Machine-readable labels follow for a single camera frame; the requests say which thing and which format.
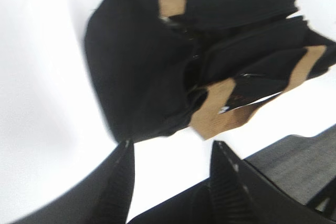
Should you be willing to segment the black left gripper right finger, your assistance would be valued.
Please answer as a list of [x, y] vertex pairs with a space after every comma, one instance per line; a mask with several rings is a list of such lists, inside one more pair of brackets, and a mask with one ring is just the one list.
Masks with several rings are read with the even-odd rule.
[[213, 142], [210, 189], [217, 223], [335, 223], [333, 200], [316, 209], [330, 187], [302, 205], [222, 141]]

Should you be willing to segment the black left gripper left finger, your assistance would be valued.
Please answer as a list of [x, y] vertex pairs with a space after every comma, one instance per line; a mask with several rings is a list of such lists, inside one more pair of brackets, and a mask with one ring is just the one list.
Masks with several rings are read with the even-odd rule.
[[17, 223], [126, 223], [134, 190], [134, 145], [120, 143], [85, 179]]

